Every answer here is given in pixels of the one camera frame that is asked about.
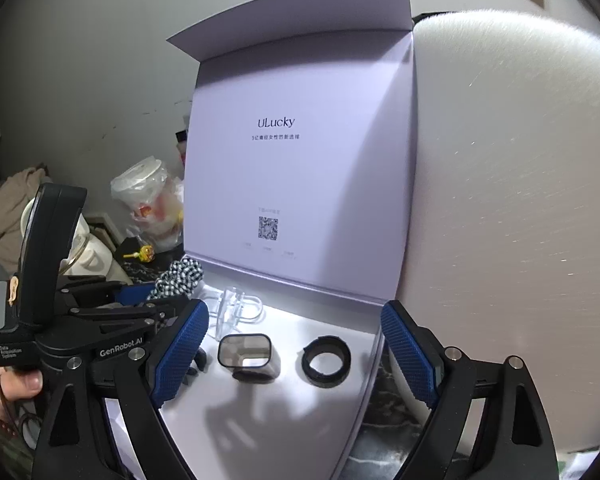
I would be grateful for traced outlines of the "person's left hand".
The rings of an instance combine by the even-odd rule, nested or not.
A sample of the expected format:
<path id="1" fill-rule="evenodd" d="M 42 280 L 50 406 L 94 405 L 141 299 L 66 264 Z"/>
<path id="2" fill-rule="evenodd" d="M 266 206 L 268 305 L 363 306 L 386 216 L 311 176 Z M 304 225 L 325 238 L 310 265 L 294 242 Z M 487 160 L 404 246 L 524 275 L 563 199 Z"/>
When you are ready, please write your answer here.
<path id="1" fill-rule="evenodd" d="M 39 370 L 21 373 L 10 368 L 0 367 L 0 419 L 9 422 L 7 404 L 20 400 L 30 400 L 43 388 L 43 374 Z"/>

